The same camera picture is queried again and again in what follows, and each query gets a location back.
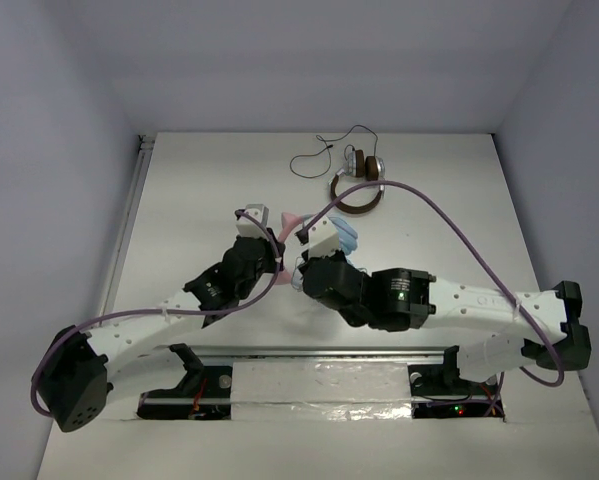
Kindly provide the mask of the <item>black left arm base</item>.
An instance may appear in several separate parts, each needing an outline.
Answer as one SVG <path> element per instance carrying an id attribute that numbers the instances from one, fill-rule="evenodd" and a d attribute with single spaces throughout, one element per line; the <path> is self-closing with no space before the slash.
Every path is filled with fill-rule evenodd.
<path id="1" fill-rule="evenodd" d="M 141 394 L 136 415 L 142 420 L 230 420 L 232 365 L 205 365 L 186 344 L 169 346 L 183 364 L 172 388 Z"/>

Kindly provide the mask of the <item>pink blue cat-ear headphones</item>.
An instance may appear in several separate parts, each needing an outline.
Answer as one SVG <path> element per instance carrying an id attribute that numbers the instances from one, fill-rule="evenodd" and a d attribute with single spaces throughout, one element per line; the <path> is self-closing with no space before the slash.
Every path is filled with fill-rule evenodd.
<path id="1" fill-rule="evenodd" d="M 285 244 L 289 239 L 290 235 L 299 227 L 307 225 L 314 214 L 303 214 L 295 215 L 288 212 L 281 214 L 282 230 L 278 235 L 278 240 Z M 358 247 L 358 234 L 356 230 L 351 227 L 343 218 L 337 216 L 325 216 L 327 217 L 337 228 L 340 241 L 340 249 L 345 256 L 350 255 Z"/>

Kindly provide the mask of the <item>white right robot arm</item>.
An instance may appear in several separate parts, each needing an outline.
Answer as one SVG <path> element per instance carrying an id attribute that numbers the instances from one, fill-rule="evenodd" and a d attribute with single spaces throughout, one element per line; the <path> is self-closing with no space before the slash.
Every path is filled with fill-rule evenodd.
<path id="1" fill-rule="evenodd" d="M 303 293 L 353 328 L 389 333 L 463 328 L 487 333 L 487 339 L 473 345 L 454 344 L 445 350 L 440 378 L 454 393 L 530 364 L 581 371 L 590 362 L 592 345 L 587 327 L 579 321 L 583 299 L 575 282 L 506 295 L 420 270 L 368 274 L 341 252 L 311 258 L 298 270 Z"/>

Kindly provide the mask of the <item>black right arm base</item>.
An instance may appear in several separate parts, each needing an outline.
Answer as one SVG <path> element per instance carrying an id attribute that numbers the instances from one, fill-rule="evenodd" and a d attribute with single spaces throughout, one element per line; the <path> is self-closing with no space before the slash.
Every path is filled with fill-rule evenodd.
<path id="1" fill-rule="evenodd" d="M 439 364 L 408 366 L 415 419 L 504 419 L 501 378 L 474 382 L 459 376 L 459 347 L 446 349 Z"/>

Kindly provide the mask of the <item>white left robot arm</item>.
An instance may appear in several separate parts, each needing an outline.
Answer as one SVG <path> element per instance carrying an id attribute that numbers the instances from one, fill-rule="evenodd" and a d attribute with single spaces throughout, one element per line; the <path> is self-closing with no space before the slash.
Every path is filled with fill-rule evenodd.
<path id="1" fill-rule="evenodd" d="M 32 375 L 33 409 L 65 433 L 84 427 L 118 390 L 115 377 L 127 364 L 260 301 L 263 296 L 252 291 L 262 276 L 276 282 L 284 252 L 272 233 L 239 236 L 220 262 L 160 306 L 113 312 L 60 330 Z"/>

